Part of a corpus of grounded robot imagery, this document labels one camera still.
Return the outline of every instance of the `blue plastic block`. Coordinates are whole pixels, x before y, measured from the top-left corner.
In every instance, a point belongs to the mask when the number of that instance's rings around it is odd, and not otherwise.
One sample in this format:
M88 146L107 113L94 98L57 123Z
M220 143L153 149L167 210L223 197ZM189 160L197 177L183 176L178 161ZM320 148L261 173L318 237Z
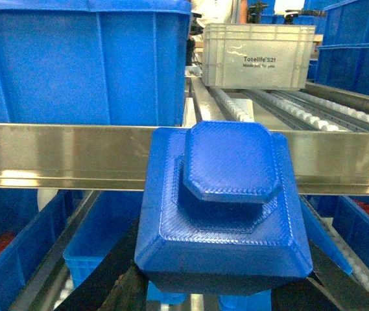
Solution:
M308 276L286 138L242 122L156 130L135 260L165 292L252 295Z
M152 282L149 282L148 284L148 301L159 301L166 305L179 305L180 303L183 303L186 298L187 294L163 293L159 291Z
M0 189L1 192L3 195L0 196L0 201L4 200L1 203L4 206L6 203L10 203L12 206L24 202L24 205L17 206L18 211L21 212L20 215L14 213L17 211L14 207L9 210L11 211L9 214L4 210L10 223L15 224L13 219L19 216L23 216L23 222L26 222L25 218L28 215L25 214L25 210L37 209L37 200L33 200L31 190ZM8 310L8 307L17 298L21 289L56 242L66 225L67 217L75 208L73 205L77 195L77 192L61 190L24 229L19 233L16 232L17 236L0 254L0 311ZM11 228L5 228L3 224L1 227L2 230L6 231Z
M251 296L219 296L220 311L271 311L270 290Z
M329 258L331 258L342 271L350 275L353 272L353 268L303 201L301 201L301 208L308 238L313 241Z
M190 10L185 0L0 0L0 122L181 124Z
M342 196L338 200L333 227L369 268L369 215L351 198Z

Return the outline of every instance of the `blue storage bin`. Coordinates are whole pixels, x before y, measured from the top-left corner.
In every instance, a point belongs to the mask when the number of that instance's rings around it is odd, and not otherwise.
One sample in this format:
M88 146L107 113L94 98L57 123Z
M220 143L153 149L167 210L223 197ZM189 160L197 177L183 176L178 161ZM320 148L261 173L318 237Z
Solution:
M334 217L338 196L307 196L307 201L321 217Z
M19 233L37 213L37 190L0 189L0 234Z
M369 0L346 0L326 10L324 45L369 43Z
M263 0L262 2L269 6L262 11L261 15L273 15L276 0ZM248 6L254 5L255 3L257 3L257 0L248 0Z
M5 194L12 193L5 189L0 197L5 199L4 204L8 203L9 198ZM24 211L33 211L37 209L37 201L33 200L31 190L23 190L21 194L25 204L19 205L21 213L10 213L7 216L12 223L18 223L17 227L13 225L3 230L14 230L21 227L27 222L27 218L32 216L33 212L26 214ZM13 198L17 198L18 194L11 194ZM71 191L60 191L51 202L38 213L25 227L22 229L7 248L0 254L0 310L8 310L8 307L18 296L20 290L25 286L33 272L36 270L44 256L50 250L60 233L63 231L67 217L74 210L75 193ZM14 219L22 216L22 221L14 222Z
M369 215L351 198L342 196L338 200L333 227L369 268Z
M313 241L342 271L350 275L353 268L303 201L301 201L301 208L308 239Z
M274 18L274 24L282 25L284 18L282 15L276 15ZM294 18L295 25L314 25L316 34L323 34L326 29L327 19L323 16L308 16L300 15Z
M185 0L0 0L0 122L175 126Z
M305 0L304 10L322 11L326 6L334 5L342 0Z
M142 192L105 191L99 196L63 254L75 288L86 280L139 216L142 199ZM149 285L149 300L175 305L185 298L184 294L161 293Z
M156 130L135 262L166 292L252 295L308 276L286 138L245 122Z
M310 79L310 80L315 79L317 64L318 64L318 60L310 60L309 61L307 79Z
M187 299L187 294L163 293L156 288L156 286L149 282L147 300L159 301L166 305L179 305Z
M369 95L369 44L318 49L316 83Z
M271 311L270 290L251 296L219 296L220 311Z
M274 14L261 14L261 24L273 24Z

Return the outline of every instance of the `metal frame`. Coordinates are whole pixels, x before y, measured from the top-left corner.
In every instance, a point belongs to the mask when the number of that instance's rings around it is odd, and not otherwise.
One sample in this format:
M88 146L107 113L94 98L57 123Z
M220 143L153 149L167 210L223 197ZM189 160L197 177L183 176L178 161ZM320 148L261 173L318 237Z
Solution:
M201 79L191 92L198 121L226 119ZM0 187L143 190L155 129L0 124ZM369 133L278 132L301 194L369 195Z

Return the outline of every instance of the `white roller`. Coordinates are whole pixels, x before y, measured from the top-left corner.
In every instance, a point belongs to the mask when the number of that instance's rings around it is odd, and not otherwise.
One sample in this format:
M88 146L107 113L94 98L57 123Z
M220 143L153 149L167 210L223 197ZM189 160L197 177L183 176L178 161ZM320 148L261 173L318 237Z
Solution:
M302 115L301 115L301 119L303 120L303 121L305 121L305 120L307 120L307 118L311 118L313 115L312 114L310 114L310 113L308 113L308 112L305 112L305 113L303 113Z
M314 121L313 122L313 126L319 128L321 130L321 128L324 126L324 125L329 125L329 123L325 120L317 120L317 121Z
M363 115L362 120L364 122L369 122L369 115Z
M348 115L353 115L355 112L357 112L356 109L347 109L347 114Z
M362 120L363 119L363 116L365 116L366 114L363 112L363 111L354 111L351 116L353 118L356 118L356 119L360 119Z
M308 117L308 118L306 119L306 121L308 122L308 124L313 124L315 121L319 121L319 120L320 120L320 118L315 117L314 115L313 115L313 116L311 116L311 117Z
M323 125L321 127L321 130L325 132L337 132L339 130L339 127L337 125L328 124L328 125Z

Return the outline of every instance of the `person in background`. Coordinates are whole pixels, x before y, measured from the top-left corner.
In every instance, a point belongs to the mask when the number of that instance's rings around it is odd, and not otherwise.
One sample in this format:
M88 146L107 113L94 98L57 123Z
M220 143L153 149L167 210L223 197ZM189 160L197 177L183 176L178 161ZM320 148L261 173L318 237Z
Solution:
M232 18L233 1L241 2L240 23L247 23L248 0L191 0L193 11L202 14L197 19L200 26L210 23L230 23Z
M193 11L202 15L197 23L202 27L210 23L230 23L232 20L233 2L240 1L239 23L248 22L248 0L191 0ZM190 36L187 40L186 61L187 66L192 65L192 55L195 42L203 42L202 34Z

